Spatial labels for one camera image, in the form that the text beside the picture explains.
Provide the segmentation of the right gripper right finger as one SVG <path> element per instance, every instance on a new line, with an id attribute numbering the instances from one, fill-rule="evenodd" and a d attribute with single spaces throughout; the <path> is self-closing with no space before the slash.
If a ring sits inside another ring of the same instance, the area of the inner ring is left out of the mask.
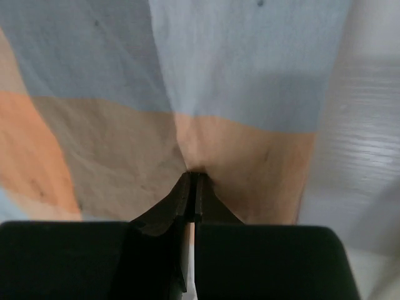
<path id="1" fill-rule="evenodd" d="M 194 174 L 194 212 L 196 224 L 239 224 L 244 223 L 216 196 L 213 183 L 207 174 Z"/>

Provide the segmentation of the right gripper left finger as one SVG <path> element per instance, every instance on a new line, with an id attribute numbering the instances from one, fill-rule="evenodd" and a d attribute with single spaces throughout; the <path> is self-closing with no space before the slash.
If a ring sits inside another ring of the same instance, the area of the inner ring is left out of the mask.
<path id="1" fill-rule="evenodd" d="M 156 294 L 188 290 L 191 175 L 185 172 L 169 194 L 130 223 L 135 235 L 134 264 Z"/>

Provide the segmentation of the orange blue checkered cloth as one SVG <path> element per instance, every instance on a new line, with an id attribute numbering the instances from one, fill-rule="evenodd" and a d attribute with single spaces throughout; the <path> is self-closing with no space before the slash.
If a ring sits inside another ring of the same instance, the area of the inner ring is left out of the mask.
<path id="1" fill-rule="evenodd" d="M 2 1 L 1 219 L 133 219 L 198 171 L 295 223 L 350 8 Z"/>

